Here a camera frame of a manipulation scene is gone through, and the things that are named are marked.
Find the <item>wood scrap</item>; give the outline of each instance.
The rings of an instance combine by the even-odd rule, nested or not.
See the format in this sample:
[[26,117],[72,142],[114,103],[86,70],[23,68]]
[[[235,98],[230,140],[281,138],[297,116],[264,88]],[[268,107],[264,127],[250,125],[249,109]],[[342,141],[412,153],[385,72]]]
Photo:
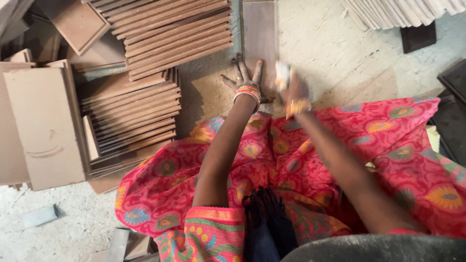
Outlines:
[[101,156],[100,149],[97,144],[96,133],[94,132],[94,128],[92,127],[92,123],[90,121],[89,116],[85,116],[82,118],[82,122],[84,124],[84,133],[86,134],[86,141],[87,141],[87,149],[89,151],[89,158],[90,160],[94,160]]
[[3,75],[34,190],[85,181],[62,69]]
[[85,54],[110,29],[110,24],[80,0],[37,0],[57,30],[78,55]]
[[134,243],[133,247],[126,252],[124,257],[126,260],[135,259],[153,253],[151,248],[151,242],[153,241],[153,238],[141,233],[136,233],[136,236],[136,243]]

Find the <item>woman's left hand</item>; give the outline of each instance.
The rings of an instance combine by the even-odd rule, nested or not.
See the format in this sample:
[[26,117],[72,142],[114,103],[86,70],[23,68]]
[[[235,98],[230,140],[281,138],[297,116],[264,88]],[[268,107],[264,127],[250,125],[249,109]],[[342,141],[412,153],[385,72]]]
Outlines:
[[[247,72],[246,64],[244,63],[243,56],[238,53],[236,59],[232,59],[232,67],[235,73],[235,81],[231,81],[224,75],[220,75],[222,81],[229,86],[233,92],[235,92],[241,86],[251,86],[257,89],[260,92],[260,78],[262,76],[262,65],[264,64],[262,59],[259,59],[256,64],[256,69],[254,70],[253,78],[249,78]],[[273,99],[269,97],[261,97],[261,103],[270,103]]]

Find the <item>finger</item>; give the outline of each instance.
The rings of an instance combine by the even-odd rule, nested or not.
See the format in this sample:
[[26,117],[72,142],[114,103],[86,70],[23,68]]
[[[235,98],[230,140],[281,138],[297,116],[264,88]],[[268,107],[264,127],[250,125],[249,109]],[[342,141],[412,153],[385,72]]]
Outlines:
[[243,82],[243,75],[241,74],[240,68],[238,67],[238,61],[234,58],[232,59],[232,67],[236,83],[240,84],[240,82]]
[[238,53],[236,54],[236,58],[238,59],[238,64],[240,65],[240,71],[243,75],[244,81],[250,80],[249,74],[247,73],[246,65],[244,64],[243,56],[240,53]]
[[262,65],[264,61],[262,59],[257,60],[256,69],[254,70],[253,82],[260,84],[260,77],[262,76]]
[[226,78],[224,75],[220,75],[220,78],[222,79],[222,81],[227,85],[229,86],[231,89],[233,89],[233,91],[236,91],[237,90],[237,86],[236,84],[231,81],[230,79]]

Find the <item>paisley pattern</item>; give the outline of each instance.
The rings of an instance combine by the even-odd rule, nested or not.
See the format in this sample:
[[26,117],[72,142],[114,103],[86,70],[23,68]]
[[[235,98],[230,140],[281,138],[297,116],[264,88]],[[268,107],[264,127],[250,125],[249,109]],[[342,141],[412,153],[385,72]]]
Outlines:
[[[424,128],[438,102],[404,98],[319,110],[315,116],[361,163],[375,165],[381,187],[432,234],[466,237],[466,170],[432,158]],[[203,156],[220,123],[218,117],[200,123],[120,183],[117,218],[153,236],[162,261],[242,261],[244,224],[231,218],[243,214],[243,197],[258,186],[283,198],[299,244],[365,232],[354,210],[342,205],[341,189],[304,130],[258,113],[242,134],[228,176],[230,208],[216,210],[222,216],[189,215]]]

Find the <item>gray block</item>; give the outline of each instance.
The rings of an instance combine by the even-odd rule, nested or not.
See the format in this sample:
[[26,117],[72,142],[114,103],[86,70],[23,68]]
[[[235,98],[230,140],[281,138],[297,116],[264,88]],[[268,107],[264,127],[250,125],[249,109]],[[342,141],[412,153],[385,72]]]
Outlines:
[[24,214],[22,220],[25,228],[32,228],[45,224],[57,218],[57,210],[55,208],[55,204],[53,204],[51,206],[43,207],[41,209],[37,209],[30,213]]
[[123,262],[129,236],[128,229],[115,228],[106,262]]

